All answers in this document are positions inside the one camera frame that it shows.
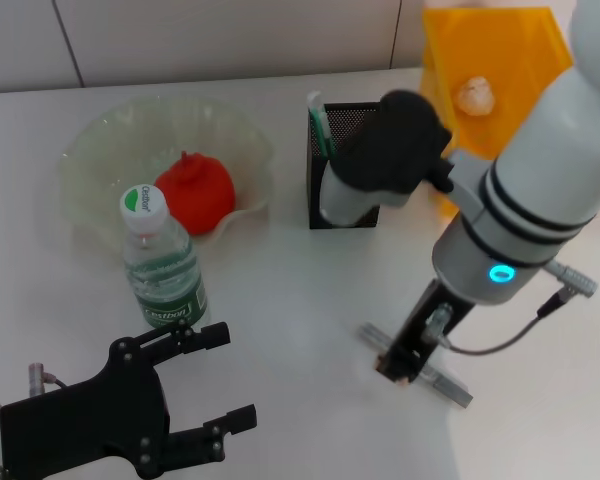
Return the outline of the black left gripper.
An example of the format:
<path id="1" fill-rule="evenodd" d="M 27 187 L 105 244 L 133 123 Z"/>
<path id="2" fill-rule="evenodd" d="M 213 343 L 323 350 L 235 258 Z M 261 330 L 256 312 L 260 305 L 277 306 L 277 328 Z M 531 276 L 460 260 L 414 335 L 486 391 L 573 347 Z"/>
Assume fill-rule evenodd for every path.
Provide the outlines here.
<path id="1" fill-rule="evenodd" d="M 185 320 L 114 342 L 104 368 L 89 380 L 8 404 L 0 410 L 3 468 L 14 479 L 45 479 L 117 456 L 142 479 L 165 472 L 166 401 L 152 363 L 231 342 L 220 322 L 195 331 Z M 254 429 L 254 404 L 168 435 L 169 464 L 225 459 L 224 439 Z"/>

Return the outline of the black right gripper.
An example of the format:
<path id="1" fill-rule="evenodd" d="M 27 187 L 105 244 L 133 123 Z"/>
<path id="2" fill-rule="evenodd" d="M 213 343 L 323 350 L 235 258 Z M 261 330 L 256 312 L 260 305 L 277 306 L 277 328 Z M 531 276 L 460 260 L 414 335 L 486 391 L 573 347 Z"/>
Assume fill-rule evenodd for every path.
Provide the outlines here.
<path id="1" fill-rule="evenodd" d="M 414 381 L 437 348 L 437 335 L 425 334 L 431 324 L 450 333 L 474 308 L 474 304 L 432 280 L 388 350 L 378 355 L 378 372 L 398 384 Z"/>

